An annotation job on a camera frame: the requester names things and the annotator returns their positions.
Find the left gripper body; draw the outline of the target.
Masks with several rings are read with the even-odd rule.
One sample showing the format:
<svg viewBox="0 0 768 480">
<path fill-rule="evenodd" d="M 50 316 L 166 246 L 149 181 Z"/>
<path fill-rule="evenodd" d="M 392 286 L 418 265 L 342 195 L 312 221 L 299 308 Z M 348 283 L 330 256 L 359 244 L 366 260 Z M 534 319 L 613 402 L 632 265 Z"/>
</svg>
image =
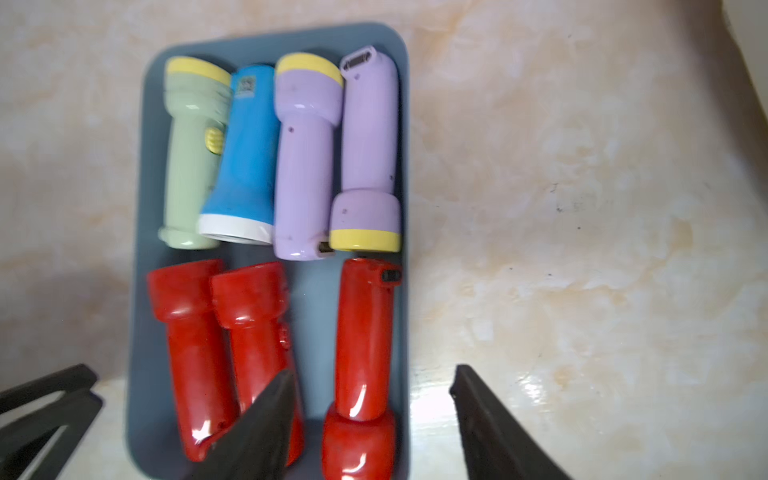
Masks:
<svg viewBox="0 0 768 480">
<path fill-rule="evenodd" d="M 33 479 L 55 479 L 95 421 L 104 400 L 92 388 L 97 374 L 78 364 L 1 393 L 7 413 L 50 394 L 57 400 L 1 428 L 1 477 L 19 479 L 36 457 Z"/>
</svg>

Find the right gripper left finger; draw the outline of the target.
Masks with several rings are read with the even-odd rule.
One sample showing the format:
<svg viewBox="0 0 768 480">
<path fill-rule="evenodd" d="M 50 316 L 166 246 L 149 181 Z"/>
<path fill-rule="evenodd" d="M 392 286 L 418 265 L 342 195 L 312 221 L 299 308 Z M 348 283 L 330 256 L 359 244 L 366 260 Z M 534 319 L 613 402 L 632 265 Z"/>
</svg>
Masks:
<svg viewBox="0 0 768 480">
<path fill-rule="evenodd" d="M 188 479 L 282 479 L 287 469 L 296 386 L 279 372 L 227 433 L 214 443 Z"/>
</svg>

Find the purple flashlight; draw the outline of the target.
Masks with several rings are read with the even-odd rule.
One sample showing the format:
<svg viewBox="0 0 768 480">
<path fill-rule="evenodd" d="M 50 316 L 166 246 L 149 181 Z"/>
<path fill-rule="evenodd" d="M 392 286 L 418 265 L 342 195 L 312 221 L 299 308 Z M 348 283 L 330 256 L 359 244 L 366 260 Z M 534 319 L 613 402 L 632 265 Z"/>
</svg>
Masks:
<svg viewBox="0 0 768 480">
<path fill-rule="evenodd" d="M 401 206 L 394 195 L 399 81 L 393 60 L 373 46 L 345 56 L 341 190 L 332 203 L 330 246 L 337 251 L 395 253 Z"/>
<path fill-rule="evenodd" d="M 275 185 L 275 255 L 288 261 L 330 256 L 335 129 L 342 118 L 344 80 L 329 60 L 296 52 L 275 72 L 281 123 Z"/>
</svg>

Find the pale green flashlight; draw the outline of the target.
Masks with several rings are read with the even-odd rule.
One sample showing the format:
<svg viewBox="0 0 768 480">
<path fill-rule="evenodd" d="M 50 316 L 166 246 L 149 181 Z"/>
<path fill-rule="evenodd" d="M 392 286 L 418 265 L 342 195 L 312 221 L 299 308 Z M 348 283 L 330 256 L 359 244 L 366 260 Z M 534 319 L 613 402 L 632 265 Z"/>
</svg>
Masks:
<svg viewBox="0 0 768 480">
<path fill-rule="evenodd" d="M 220 166 L 232 103 L 230 83 L 227 71 L 205 60 L 175 56 L 166 61 L 163 99 L 171 128 L 158 236 L 171 248 L 218 245 L 198 233 L 197 223 Z"/>
</svg>

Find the red flashlight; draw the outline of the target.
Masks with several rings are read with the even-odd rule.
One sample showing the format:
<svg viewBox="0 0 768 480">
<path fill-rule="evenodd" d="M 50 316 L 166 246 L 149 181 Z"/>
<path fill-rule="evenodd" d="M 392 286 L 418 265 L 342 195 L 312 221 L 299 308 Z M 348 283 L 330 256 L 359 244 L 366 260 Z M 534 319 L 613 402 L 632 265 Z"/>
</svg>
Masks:
<svg viewBox="0 0 768 480">
<path fill-rule="evenodd" d="M 337 316 L 334 400 L 323 425 L 326 479 L 390 479 L 396 420 L 389 409 L 395 289 L 400 268 L 387 261 L 344 262 Z"/>
<path fill-rule="evenodd" d="M 147 276 L 154 316 L 166 326 L 180 438 L 193 462 L 203 461 L 239 416 L 211 293 L 212 277 L 223 271 L 222 261 L 201 260 Z"/>
<path fill-rule="evenodd" d="M 283 320 L 289 288 L 278 261 L 238 268 L 210 280 L 216 319 L 228 332 L 237 398 L 245 412 L 273 378 L 294 370 L 290 329 Z"/>
</svg>

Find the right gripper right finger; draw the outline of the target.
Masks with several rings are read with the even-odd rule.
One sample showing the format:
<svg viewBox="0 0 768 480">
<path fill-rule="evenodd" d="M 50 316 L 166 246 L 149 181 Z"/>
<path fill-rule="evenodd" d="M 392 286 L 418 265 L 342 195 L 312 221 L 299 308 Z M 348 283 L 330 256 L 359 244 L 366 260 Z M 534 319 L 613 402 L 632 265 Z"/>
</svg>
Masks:
<svg viewBox="0 0 768 480">
<path fill-rule="evenodd" d="M 467 364 L 456 367 L 454 401 L 470 479 L 567 479 L 517 422 L 488 385 Z"/>
</svg>

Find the blue flashlight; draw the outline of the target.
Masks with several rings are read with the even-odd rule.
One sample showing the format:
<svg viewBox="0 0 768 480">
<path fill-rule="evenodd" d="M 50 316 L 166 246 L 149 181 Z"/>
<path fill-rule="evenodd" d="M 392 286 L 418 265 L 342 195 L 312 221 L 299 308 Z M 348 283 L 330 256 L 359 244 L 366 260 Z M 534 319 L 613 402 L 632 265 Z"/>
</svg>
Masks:
<svg viewBox="0 0 768 480">
<path fill-rule="evenodd" d="M 235 72 L 233 100 L 218 177 L 200 212 L 198 233 L 214 240 L 270 245 L 280 122 L 274 107 L 275 69 Z"/>
</svg>

